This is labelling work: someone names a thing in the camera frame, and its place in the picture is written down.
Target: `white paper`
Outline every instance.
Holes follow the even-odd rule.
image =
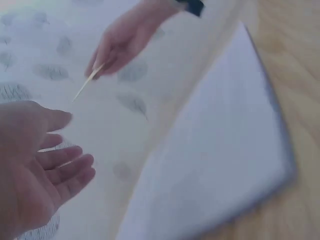
[[[241,24],[148,158],[117,240],[193,239],[291,179],[293,154]]]

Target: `white sheet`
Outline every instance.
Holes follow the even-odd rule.
[[[154,146],[153,136],[160,125],[166,127],[162,120],[174,114],[168,110],[205,68],[203,53],[208,53],[212,31],[219,28],[215,19],[228,3],[208,2],[201,20],[181,14],[166,22],[131,65],[89,84],[71,104],[103,30],[138,0],[19,2],[23,5],[0,16],[0,101],[30,99],[74,114],[62,134],[95,156],[96,178],[57,213],[55,237],[112,240]],[[144,102],[140,109],[145,111],[130,110],[132,96]],[[33,231],[32,240],[47,238],[43,234],[55,231],[54,223]]]
[[[193,239],[290,180],[277,101],[240,24],[148,158],[117,240]]]

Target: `wooden floor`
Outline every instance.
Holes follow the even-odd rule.
[[[253,35],[288,124],[299,180],[294,187],[249,215],[203,239],[318,240],[320,1],[248,0],[241,3],[240,19]],[[234,7],[230,6],[230,11],[234,11]],[[230,15],[231,26],[238,15]]]

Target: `gray ink spot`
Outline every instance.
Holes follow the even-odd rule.
[[[118,72],[119,82],[137,82],[148,72],[148,65],[142,59],[134,59]]]
[[[59,226],[60,215],[56,212],[47,225],[27,231],[19,236],[17,240],[51,240],[57,234]]]
[[[8,68],[12,67],[15,63],[15,56],[8,51],[0,52],[0,64],[4,66],[6,72]]]
[[[159,28],[156,30],[156,32],[154,33],[154,35],[152,36],[152,39],[151,39],[151,40],[153,40],[153,41],[159,40],[159,39],[161,39],[165,34],[166,34],[165,31],[164,31],[161,27],[159,27]]]
[[[147,118],[147,106],[145,102],[138,96],[133,94],[118,94],[116,96],[119,103],[134,113],[139,113]]]
[[[2,15],[0,18],[0,22],[6,27],[11,26],[16,15],[14,13],[7,13]]]
[[[72,41],[67,36],[60,38],[56,51],[60,55],[67,54],[72,48]]]
[[[131,176],[131,170],[125,162],[117,162],[113,165],[113,174],[120,180],[126,181]]]
[[[64,138],[62,143],[60,143],[58,146],[55,146],[53,150],[65,149],[72,146],[74,146],[74,144],[72,144],[69,140]]]
[[[43,79],[52,81],[69,78],[67,69],[58,64],[38,64],[33,67],[32,72]]]
[[[33,96],[28,89],[18,83],[0,83],[0,102],[15,102],[32,100]]]
[[[78,5],[89,6],[89,5],[101,4],[104,2],[104,0],[72,0],[72,2]]]
[[[39,24],[49,24],[47,14],[42,11],[36,12],[33,15],[33,20]]]
[[[8,45],[11,42],[11,37],[9,36],[0,36],[0,44]]]

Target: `wooden stick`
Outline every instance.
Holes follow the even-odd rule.
[[[105,63],[103,63],[100,67],[98,67],[96,70],[94,70],[90,76],[88,77],[88,79],[84,82],[83,86],[80,88],[80,90],[78,91],[78,93],[75,95],[75,97],[73,98],[72,102],[74,102],[76,100],[76,98],[80,95],[80,93],[84,90],[85,86],[95,77],[95,75],[105,66]]]

